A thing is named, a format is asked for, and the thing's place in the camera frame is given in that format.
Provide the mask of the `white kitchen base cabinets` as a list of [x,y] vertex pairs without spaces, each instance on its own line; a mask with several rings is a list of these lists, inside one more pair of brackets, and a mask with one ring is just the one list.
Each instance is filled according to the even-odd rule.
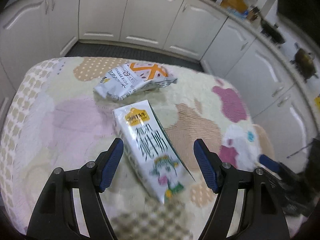
[[1,66],[14,87],[34,64],[78,41],[118,42],[200,61],[240,91],[276,156],[299,172],[319,116],[302,78],[246,21],[209,0],[8,0],[1,7]]

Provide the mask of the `pastel quilted table cover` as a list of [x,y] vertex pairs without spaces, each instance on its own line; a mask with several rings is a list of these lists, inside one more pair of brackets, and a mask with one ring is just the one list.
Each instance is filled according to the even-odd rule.
[[111,57],[64,57],[40,62],[25,74],[1,135],[1,194],[14,227],[26,234],[37,199],[56,167],[80,168],[116,137],[113,110],[148,100],[195,182],[167,205],[151,198],[122,157],[101,195],[119,239],[197,239],[216,195],[206,186],[193,154],[203,139],[224,161],[255,168],[260,154],[274,158],[267,133],[254,124],[239,92],[227,81],[167,66],[177,82],[129,96],[100,97],[94,87],[125,64]]

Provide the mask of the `dark metal pot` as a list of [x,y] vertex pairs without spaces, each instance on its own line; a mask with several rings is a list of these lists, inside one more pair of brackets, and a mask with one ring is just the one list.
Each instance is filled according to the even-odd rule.
[[294,59],[290,61],[296,68],[296,70],[303,77],[304,82],[306,83],[311,77],[319,79],[317,70],[313,60],[315,56],[313,53],[306,52],[303,48],[300,48],[299,44],[295,42],[296,53]]

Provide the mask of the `white green milk carton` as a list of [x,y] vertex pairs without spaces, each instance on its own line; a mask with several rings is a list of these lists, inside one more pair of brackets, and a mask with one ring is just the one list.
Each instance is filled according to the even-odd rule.
[[148,194],[166,203],[194,182],[148,100],[113,110],[124,153]]

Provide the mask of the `black frying pan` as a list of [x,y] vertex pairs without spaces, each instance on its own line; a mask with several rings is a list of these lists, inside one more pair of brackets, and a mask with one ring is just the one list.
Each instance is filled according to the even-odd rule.
[[281,33],[277,31],[277,27],[272,26],[264,18],[261,18],[260,25],[262,28],[262,31],[260,33],[265,37],[270,38],[273,44],[284,44],[286,42]]

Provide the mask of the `white orange crumpled snack bag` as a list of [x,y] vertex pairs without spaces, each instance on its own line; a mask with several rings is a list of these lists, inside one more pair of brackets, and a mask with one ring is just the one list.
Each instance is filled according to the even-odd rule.
[[121,101],[132,94],[176,82],[177,77],[160,64],[132,62],[109,70],[94,91],[102,98]]

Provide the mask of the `yellow cardboard box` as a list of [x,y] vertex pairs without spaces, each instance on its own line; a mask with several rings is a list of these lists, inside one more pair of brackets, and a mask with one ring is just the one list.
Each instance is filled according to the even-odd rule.
[[226,9],[235,9],[237,12],[242,14],[248,9],[248,5],[244,0],[222,0],[220,6]]

